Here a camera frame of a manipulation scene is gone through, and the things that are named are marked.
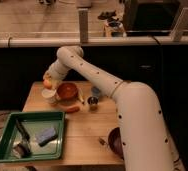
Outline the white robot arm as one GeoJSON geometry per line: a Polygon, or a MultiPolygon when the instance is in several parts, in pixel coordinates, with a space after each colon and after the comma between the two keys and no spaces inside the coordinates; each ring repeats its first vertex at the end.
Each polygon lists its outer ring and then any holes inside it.
{"type": "Polygon", "coordinates": [[[176,171],[174,143],[155,91],[145,83],[124,81],[83,55],[79,46],[63,46],[47,73],[61,81],[73,69],[115,101],[126,171],[176,171]]]}

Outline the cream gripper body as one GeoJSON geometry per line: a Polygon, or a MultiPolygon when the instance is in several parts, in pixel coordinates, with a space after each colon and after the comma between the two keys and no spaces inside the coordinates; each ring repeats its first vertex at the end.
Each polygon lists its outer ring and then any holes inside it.
{"type": "Polygon", "coordinates": [[[50,90],[56,90],[61,84],[60,80],[54,79],[48,72],[45,72],[43,75],[43,81],[45,79],[50,80],[52,83],[52,88],[50,90]]]}

